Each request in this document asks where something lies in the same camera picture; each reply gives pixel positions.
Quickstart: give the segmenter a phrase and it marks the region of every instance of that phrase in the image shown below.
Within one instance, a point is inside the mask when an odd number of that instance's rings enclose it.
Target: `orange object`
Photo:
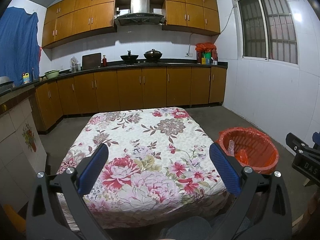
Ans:
[[[235,142],[235,158],[244,166],[250,166],[257,173],[270,174],[276,169],[279,153],[270,137],[252,127],[234,127],[220,132],[217,143],[228,153],[229,141]]]
[[[3,206],[3,209],[17,231],[20,233],[24,233],[26,231],[26,221],[14,211],[12,206],[5,204]]]

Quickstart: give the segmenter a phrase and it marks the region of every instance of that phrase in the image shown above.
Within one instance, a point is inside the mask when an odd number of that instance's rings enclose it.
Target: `range hood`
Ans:
[[[162,14],[150,13],[150,0],[131,0],[130,13],[120,15],[114,19],[116,25],[162,24],[165,17]]]

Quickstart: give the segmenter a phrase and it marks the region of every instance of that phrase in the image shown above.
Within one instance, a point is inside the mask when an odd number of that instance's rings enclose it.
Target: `blue cloth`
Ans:
[[[15,86],[23,84],[22,73],[32,68],[35,79],[39,77],[39,53],[37,42],[38,15],[27,14],[22,8],[9,7],[0,19],[0,76],[8,76]]]

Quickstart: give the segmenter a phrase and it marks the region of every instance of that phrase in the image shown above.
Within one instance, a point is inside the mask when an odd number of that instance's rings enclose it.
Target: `bottle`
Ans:
[[[102,59],[102,64],[104,67],[107,66],[107,59],[106,59],[106,55],[103,55],[103,59]]]

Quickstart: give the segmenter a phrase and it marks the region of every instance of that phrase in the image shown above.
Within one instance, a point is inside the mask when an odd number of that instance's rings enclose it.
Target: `bed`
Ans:
[[[182,108],[95,114],[57,173],[105,143],[109,159],[84,201],[103,228],[141,227],[181,216],[215,215],[226,188],[209,158],[212,140]],[[72,230],[78,230],[58,194]]]

